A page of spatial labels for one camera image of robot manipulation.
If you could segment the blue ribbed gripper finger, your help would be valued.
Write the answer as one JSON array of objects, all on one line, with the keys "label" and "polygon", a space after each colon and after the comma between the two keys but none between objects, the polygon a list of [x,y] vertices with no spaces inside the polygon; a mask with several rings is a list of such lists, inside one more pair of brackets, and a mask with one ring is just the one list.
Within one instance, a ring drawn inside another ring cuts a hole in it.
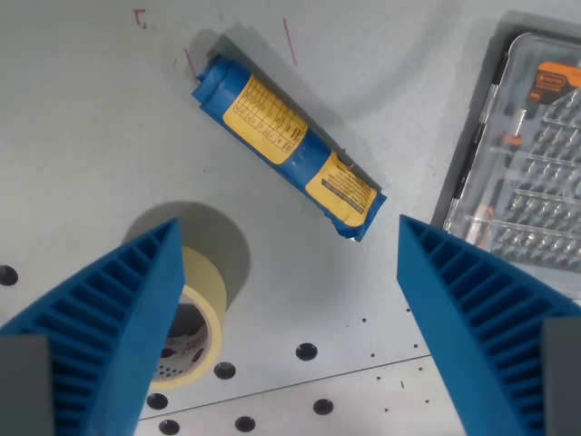
[{"label": "blue ribbed gripper finger", "polygon": [[468,435],[544,435],[541,332],[572,300],[516,266],[407,215],[397,281]]},{"label": "blue ribbed gripper finger", "polygon": [[131,435],[185,285],[177,219],[87,265],[23,309],[4,336],[48,340],[58,435]]}]

